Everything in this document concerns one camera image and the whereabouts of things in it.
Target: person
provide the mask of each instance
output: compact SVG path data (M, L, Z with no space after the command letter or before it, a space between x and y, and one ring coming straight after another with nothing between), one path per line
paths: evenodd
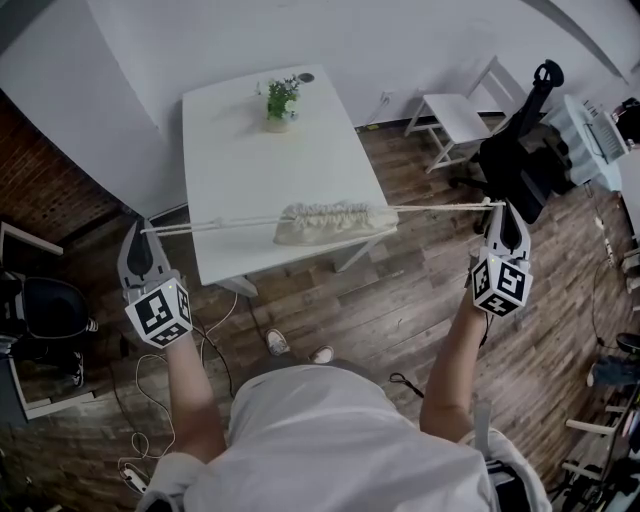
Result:
M633 386L640 382L640 364L616 356L601 356L587 375L587 386Z
M500 510L469 414L485 328L467 292L429 376L419 429L365 369L335 360L329 347L296 360L271 330L272 355L238 390L228 442L185 336L166 348L175 452L158 462L138 511ZM523 482L530 510L550 511L515 447L493 429L486 440L491 458Z

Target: desk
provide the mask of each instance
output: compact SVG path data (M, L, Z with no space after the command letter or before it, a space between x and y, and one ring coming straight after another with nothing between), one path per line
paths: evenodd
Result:
M562 103L553 108L540 121L560 132L560 137L569 147L569 158L573 167L569 178L576 185L595 180L607 190L620 190L622 181L618 163L607 163L588 128L593 120L589 111L576 98L565 95Z
M300 85L299 119L287 133L263 128L269 79L311 73ZM321 66L246 76L189 92L182 104L184 163L191 222L278 216L291 203L387 202L338 95ZM273 243L275 226L193 233L203 285L257 295L243 275L352 247L343 271L380 236L315 247Z
M586 476L587 478L591 478L592 480L604 481L609 475L609 471L611 470L611 467L612 467L614 451L616 451L614 450L616 441L618 441L620 438L620 432L624 428L624 424L627 420L627 416L629 415L629 412L634 407L637 407L636 401L638 399L639 394L640 394L640 384L636 384L636 386L633 389L633 392L631 393L629 401L627 402L626 405L624 406L607 405L605 407L605 412L620 414L619 419L614 423L614 425L606 426L606 425L597 425L593 423L585 423L585 422L576 421L576 420L567 420L565 422L565 425L567 427L582 430L584 432L599 434L603 438L605 438L607 442L607 458L601 473L589 471L581 467L581 465L576 465L569 462L563 462L562 468L567 471L572 471L578 475ZM629 449L627 446L624 456L626 456L626 453L628 453L628 451Z

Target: wall outlet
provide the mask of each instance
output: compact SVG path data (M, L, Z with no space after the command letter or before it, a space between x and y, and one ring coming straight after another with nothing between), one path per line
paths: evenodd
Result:
M395 90L391 91L382 91L382 95L380 96L381 102L389 102L391 100L391 96L395 93Z

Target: cloth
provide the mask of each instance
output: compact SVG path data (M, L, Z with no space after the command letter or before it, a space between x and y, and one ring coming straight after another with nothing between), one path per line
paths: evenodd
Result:
M492 431L490 448L519 464L532 510L550 511L513 445ZM231 409L229 449L209 464L181 453L162 458L138 510L155 512L158 500L174 512L498 510L480 452L421 433L380 387L325 365L245 383Z
M287 206L282 212L273 242L279 245L325 245L372 237L395 230L398 214L366 203L302 204Z
M247 375L244 380L242 380L242 386L248 380L253 379L254 377L258 377L259 375L264 375L265 373L273 372L275 370L281 370L283 368L290 368L292 366L300 366L300 365L309 365L309 360L302 361L298 359L292 352L285 352L279 356L267 356L249 368L247 371ZM335 368L342 368L343 370L349 370L353 373L364 377L373 382L373 375L362 366L352 363L351 361L346 361L344 359L334 359L328 363L325 363L325 366L333 366Z
M591 370L595 384L630 386L640 382L640 364L616 356L600 357Z

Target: white chair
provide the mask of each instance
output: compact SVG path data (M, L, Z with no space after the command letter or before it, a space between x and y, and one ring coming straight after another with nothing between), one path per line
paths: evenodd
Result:
M471 94L482 85L493 97L498 107L505 115L504 120L490 131L480 115L476 112L473 104L469 101ZM476 142L488 139L497 132L524 105L527 95L518 82L508 73L508 71L498 62L498 57L494 57L489 65L473 83L466 95L462 94L425 94L422 97L420 106L414 114L409 126L404 132L406 137L411 132L428 130L440 149L440 153L433 159L431 164L425 169L429 174L433 169L446 167L457 163L462 163L467 158L449 157L449 151L454 145L468 142ZM416 126L418 118L423 111L431 110L437 123ZM446 146L442 146L440 139L433 131L434 128L441 128L449 137Z

